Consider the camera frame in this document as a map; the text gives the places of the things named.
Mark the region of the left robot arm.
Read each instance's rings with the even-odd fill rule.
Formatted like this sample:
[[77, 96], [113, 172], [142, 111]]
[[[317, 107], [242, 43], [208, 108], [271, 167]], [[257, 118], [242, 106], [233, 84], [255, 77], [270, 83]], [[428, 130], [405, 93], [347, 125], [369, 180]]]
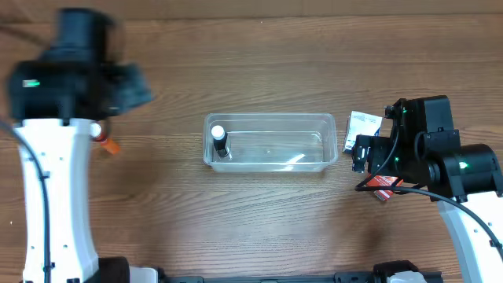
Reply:
[[155, 282], [151, 267], [98, 256], [88, 169], [97, 121], [150, 99], [134, 64], [24, 61], [9, 81], [9, 131], [20, 144], [27, 221], [26, 282]]

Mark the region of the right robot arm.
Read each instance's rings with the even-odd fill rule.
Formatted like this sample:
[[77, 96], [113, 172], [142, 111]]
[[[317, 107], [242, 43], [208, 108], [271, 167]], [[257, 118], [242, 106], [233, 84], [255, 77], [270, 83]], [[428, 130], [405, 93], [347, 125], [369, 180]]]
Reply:
[[396, 177], [395, 193], [437, 203], [466, 282], [502, 280], [502, 170], [484, 144], [462, 145], [457, 130], [398, 128], [389, 138], [359, 135], [354, 171]]

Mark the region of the white blue medicine box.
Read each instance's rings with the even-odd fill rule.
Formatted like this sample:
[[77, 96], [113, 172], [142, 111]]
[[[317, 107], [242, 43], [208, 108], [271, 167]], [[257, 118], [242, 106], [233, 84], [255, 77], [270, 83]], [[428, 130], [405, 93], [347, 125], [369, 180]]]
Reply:
[[343, 153], [350, 153], [354, 148], [356, 137], [360, 134], [378, 136], [383, 118], [364, 112], [352, 111], [347, 121], [347, 132], [343, 142]]

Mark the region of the orange tube white cap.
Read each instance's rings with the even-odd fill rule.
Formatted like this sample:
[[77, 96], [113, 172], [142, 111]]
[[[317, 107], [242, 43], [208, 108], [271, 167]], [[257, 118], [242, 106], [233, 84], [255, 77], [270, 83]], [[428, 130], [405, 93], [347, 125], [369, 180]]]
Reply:
[[115, 155], [120, 151], [119, 145], [108, 136], [107, 131], [99, 123], [91, 123], [90, 136], [108, 153]]

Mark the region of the black bottle white cap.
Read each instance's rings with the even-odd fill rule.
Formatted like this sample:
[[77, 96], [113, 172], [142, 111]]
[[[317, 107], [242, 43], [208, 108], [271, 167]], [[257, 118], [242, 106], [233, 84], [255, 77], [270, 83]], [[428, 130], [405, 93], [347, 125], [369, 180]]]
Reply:
[[216, 125], [211, 128], [211, 136], [213, 138], [213, 146], [220, 158], [225, 158], [229, 155], [228, 133], [220, 126]]

